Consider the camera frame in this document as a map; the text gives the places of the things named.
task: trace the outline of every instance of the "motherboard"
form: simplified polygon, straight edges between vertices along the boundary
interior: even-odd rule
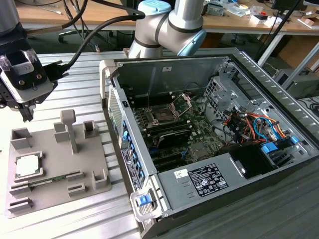
[[[213,157],[223,147],[201,104],[186,93],[172,102],[133,108],[133,114],[159,172]]]

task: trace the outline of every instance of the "green circuit board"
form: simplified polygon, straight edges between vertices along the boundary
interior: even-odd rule
[[[167,114],[160,118],[164,121],[162,124],[159,123],[159,125],[161,125],[161,127],[167,125],[167,128],[169,128],[169,123],[171,122],[189,122],[189,128],[187,129],[190,131],[188,132],[188,139],[184,140],[179,145],[165,148],[157,147],[156,136],[147,135],[146,128],[156,128],[156,125],[150,123],[150,121],[154,120],[154,117],[151,116],[149,112],[153,113],[153,115],[156,115],[157,111],[164,114],[168,111],[172,111],[172,105],[165,104],[148,108],[133,109],[133,114],[158,171],[167,171],[172,168],[213,157],[216,152],[223,147],[223,142],[221,142],[217,134],[212,130],[210,122],[208,122],[206,117],[202,114],[199,105],[191,99],[189,103],[191,104],[191,108],[189,108],[189,104],[187,104],[182,97],[178,98],[173,103],[175,107],[174,110],[175,112],[178,112],[179,115],[184,113],[177,119],[172,119],[167,116]]]

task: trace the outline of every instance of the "power supply label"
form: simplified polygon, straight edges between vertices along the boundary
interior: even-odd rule
[[[229,187],[214,163],[189,171],[188,175],[201,197],[205,197]]]
[[[126,169],[129,173],[130,181],[135,191],[139,191],[142,187],[139,181],[139,178],[136,175],[136,170],[134,163],[130,157],[129,151],[127,149],[121,150]]]

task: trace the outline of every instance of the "computer chassis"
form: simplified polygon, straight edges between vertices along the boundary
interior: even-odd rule
[[[208,52],[100,63],[102,105],[143,238],[274,185],[318,158],[316,118],[246,53]]]

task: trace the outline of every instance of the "warning label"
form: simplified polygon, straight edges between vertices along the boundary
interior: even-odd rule
[[[189,171],[188,174],[201,197],[229,187],[214,163]]]

